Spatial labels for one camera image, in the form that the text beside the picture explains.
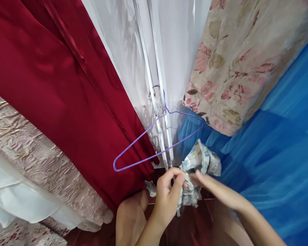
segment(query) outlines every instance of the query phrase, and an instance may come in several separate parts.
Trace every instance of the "clothing rack pole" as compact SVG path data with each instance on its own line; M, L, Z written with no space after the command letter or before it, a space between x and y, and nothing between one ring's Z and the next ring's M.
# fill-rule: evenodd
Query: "clothing rack pole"
M152 105L153 105L153 109L154 109L154 114L155 114L155 119L157 119L159 117L159 113L158 113L158 106L157 106L157 102L156 102L156 96L153 90L153 79L152 79L152 73L151 73L151 69L150 69L150 64L149 64L149 58L148 58L148 53L147 53L147 48L146 48L146 44L145 44L145 37L144 37L144 31L143 31L143 26L142 26L142 20L141 20L141 14L140 14L140 9L142 9L142 13L144 13L146 16L145 18L150 21L150 17L149 17L149 12L148 12L148 6L147 6L147 2L146 1L138 1L138 0L133 0L133 5L134 5L134 9L135 9L135 13L136 13L136 18L137 18L137 23L138 23L138 30L139 30L139 34L140 34L140 43L141 43L141 51L140 52L141 56L142 56L142 60L145 61L145 68L146 70L144 71L147 74L147 77L145 77L146 82L148 83L149 86L149 91L151 93L151 101L152 101ZM158 120L156 122L156 126L158 129L158 134L160 135L160 147L161 147L161 151L165 150L165 144L164 144L164 136L163 136L163 132L162 132L162 127L161 127L161 122L160 120ZM168 161L167 161L167 155L166 153L162 153L162 158L163 158L163 162L164 162L164 167L165 170L167 171L169 169L168 166Z
M161 39L161 29L160 29L160 19L158 13L158 0L151 0L148 3L148 11L150 16L152 17L152 32L153 32L153 41L154 41L154 50L155 50L155 58L156 58L156 67L158 73L158 80L160 84L160 91L161 91L161 107L162 113L165 112L164 103L162 102L162 95L163 90L167 91L166 89L166 80L165 80L165 70L164 70L164 60L163 60L163 49L162 49L162 39ZM171 123L170 123L170 114L167 114L164 117L165 121L165 131L168 140L168 147L172 146L172 136L171 136ZM172 167L174 162L174 150L171 148L169 149L169 166Z

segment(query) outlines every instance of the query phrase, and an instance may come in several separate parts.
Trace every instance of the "white sheer curtain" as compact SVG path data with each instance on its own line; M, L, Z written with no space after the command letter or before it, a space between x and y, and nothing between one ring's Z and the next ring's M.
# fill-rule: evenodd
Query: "white sheer curtain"
M145 128L148 128L154 121L154 115L148 98L145 65L137 40L139 30L133 8L134 1L138 2L138 0L82 0L132 105ZM151 20L142 18L153 84L159 84L154 42L161 42L164 61L161 69L165 71L166 81L164 89L169 109L175 110L179 107L189 82L211 0L148 1L150 9L153 8L153 4L158 8L159 20L153 19L153 16ZM151 27L153 22L158 22L156 24L160 26L161 40L157 40L157 37L153 40ZM172 139L180 122L180 115L175 114L170 117ZM149 135L154 145L158 147L157 131L154 129Z

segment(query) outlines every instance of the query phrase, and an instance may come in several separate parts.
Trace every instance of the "red satin dress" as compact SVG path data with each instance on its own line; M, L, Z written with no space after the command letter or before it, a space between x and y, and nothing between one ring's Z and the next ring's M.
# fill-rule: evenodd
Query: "red satin dress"
M151 180L149 161L113 170L144 128L81 0L0 0L0 96L71 159L114 212ZM117 167L154 154L145 135Z

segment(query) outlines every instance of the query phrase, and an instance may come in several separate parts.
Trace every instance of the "wire hanger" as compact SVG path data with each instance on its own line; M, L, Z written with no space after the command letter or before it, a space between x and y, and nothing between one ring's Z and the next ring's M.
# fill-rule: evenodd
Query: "wire hanger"
M131 168L131 167L133 167L133 166L135 166L135 165L138 165L138 164L140 164L140 163L143 163L143 162L145 162L145 161L148 161L148 160L152 159L153 157L156 157L156 156L158 156L158 155L160 155L160 154L162 154L162 153L164 153L164 152L167 152L169 149L171 149L171 148L173 148L174 146L180 144L181 142L184 142L186 139L190 138L191 136L193 136L195 133L197 133L199 130L201 130L201 129L203 128L203 121L202 121L202 119L199 118L199 117L196 117L196 116L194 116L194 115L192 115L192 114L183 113L183 112L180 112L180 111L173 111L173 112L170 112L169 109L168 109L168 107L167 107L167 104L166 104L166 102L165 102L165 91L164 91L164 90L163 90L163 99L164 99L164 108L165 108L165 113L164 113L164 115L158 117L158 118L154 121L154 123L151 125L150 128L148 128L146 131L144 131L143 134L141 134L135 141L132 142L132 144L130 144L124 151L122 151L121 154L119 154L119 155L115 158L115 160L113 161L113 168L114 168L114 171L120 172L120 171L126 170L126 169ZM166 149L166 150L164 150L164 151L162 151L162 152L160 152L160 153L158 153L158 154L156 154L156 155L153 155L153 156L151 156L151 157L148 157L148 158L146 158L146 159L144 159L144 160L141 160L141 161L139 161L139 162L136 162L136 163L134 163L134 164L131 164L131 165L129 165L129 166L126 166L126 167L117 169L117 168L116 168L116 161L117 161L128 149L130 149L130 147L133 146L133 145L135 144L135 142L137 142L142 136L144 136L144 135L154 126L154 124L157 122L157 120L159 120L160 118L166 116L167 112L168 112L169 114L180 113L180 114L192 116L192 117L198 119L198 120L201 122L202 126L201 126L198 130L194 131L191 135L185 137L183 140L180 140L178 143L175 143L174 145L172 145L172 146L169 147L168 149Z

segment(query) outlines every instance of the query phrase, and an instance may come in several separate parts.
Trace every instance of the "blue dress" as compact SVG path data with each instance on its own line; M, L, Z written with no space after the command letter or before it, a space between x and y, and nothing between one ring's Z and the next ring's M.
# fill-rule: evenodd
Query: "blue dress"
M200 138L221 159L219 181L246 197L287 245L308 245L308 44L233 137L203 122L177 154L185 158ZM199 127L186 116L178 140Z

